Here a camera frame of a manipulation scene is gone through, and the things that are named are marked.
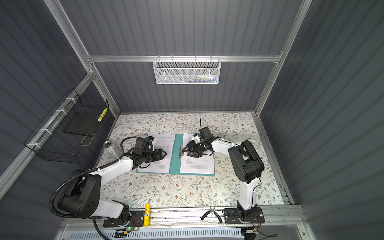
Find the white paper sheet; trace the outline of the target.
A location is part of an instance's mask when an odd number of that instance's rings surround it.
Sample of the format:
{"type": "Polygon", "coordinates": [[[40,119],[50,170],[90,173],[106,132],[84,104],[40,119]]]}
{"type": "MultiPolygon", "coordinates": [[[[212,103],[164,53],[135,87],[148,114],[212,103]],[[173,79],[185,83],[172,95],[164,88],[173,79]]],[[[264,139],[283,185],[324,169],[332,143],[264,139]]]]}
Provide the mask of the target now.
{"type": "Polygon", "coordinates": [[[214,155],[211,151],[205,151],[202,157],[193,158],[187,153],[181,153],[181,174],[215,175],[214,155]]]}

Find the teal paper folder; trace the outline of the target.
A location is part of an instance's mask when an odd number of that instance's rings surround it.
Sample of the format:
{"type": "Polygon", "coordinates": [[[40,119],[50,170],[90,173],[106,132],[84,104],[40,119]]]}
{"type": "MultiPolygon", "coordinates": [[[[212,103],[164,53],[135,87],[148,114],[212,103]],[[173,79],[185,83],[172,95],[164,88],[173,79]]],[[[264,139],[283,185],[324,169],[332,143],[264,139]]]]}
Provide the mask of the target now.
{"type": "Polygon", "coordinates": [[[171,160],[171,170],[168,175],[192,175],[192,174],[180,173],[181,160],[179,159],[180,147],[184,148],[187,145],[187,143],[192,140],[192,137],[193,137],[193,134],[186,134],[186,133],[182,135],[176,134],[173,153],[172,153],[172,160],[171,160]]]}

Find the printed English text sheet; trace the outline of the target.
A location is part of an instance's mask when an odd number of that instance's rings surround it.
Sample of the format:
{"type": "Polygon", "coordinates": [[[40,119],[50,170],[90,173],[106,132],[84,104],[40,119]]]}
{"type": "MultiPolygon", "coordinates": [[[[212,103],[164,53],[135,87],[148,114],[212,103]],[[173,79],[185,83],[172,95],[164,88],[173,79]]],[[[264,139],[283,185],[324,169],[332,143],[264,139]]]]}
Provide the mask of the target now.
{"type": "Polygon", "coordinates": [[[148,137],[153,139],[151,157],[154,161],[139,167],[137,173],[169,174],[176,135],[152,133],[148,137]]]}

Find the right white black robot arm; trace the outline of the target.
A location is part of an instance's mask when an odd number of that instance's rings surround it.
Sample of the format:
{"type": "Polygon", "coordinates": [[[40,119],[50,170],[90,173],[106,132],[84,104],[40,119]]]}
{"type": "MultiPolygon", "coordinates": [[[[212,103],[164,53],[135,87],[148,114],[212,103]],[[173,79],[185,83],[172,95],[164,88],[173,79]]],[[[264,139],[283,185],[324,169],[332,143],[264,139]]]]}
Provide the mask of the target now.
{"type": "Polygon", "coordinates": [[[206,151],[230,157],[234,172],[241,181],[237,215],[242,222],[250,221],[257,213],[255,190],[262,184],[261,176],[265,170],[253,144],[248,140],[242,143],[223,140],[221,137],[215,137],[208,127],[204,127],[187,140],[186,146],[180,149],[180,156],[200,159],[206,151]]]}

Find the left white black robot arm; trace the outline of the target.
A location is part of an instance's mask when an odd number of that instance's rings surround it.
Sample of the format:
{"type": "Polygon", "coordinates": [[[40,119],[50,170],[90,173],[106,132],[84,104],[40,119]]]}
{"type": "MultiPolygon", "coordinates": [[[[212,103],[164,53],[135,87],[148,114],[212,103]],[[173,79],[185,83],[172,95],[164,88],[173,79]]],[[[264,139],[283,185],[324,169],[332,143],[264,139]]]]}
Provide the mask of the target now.
{"type": "Polygon", "coordinates": [[[155,148],[153,137],[134,136],[133,139],[136,141],[135,146],[123,152],[116,160],[97,168],[76,171],[62,183],[50,198],[51,212],[61,218],[128,221],[129,206],[102,199],[102,187],[123,173],[147,168],[168,155],[165,150],[155,148]]]}

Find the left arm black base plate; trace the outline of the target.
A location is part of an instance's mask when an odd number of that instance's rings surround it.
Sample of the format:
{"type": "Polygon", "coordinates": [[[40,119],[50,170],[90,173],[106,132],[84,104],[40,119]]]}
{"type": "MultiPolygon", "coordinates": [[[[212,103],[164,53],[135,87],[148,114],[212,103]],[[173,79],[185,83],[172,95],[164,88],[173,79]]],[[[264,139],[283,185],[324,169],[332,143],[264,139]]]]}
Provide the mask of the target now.
{"type": "Polygon", "coordinates": [[[104,220],[104,228],[114,227],[142,227],[144,225],[145,211],[128,211],[123,213],[122,217],[117,219],[107,218],[104,220]]]}

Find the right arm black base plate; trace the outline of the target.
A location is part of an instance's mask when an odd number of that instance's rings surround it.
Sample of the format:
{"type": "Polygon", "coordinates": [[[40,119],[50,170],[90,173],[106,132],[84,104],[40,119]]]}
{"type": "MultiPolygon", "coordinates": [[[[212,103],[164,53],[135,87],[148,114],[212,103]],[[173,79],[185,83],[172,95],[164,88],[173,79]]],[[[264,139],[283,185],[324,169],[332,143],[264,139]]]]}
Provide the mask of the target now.
{"type": "Polygon", "coordinates": [[[263,210],[259,207],[250,210],[226,208],[222,210],[226,224],[263,224],[265,218],[263,210]]]}

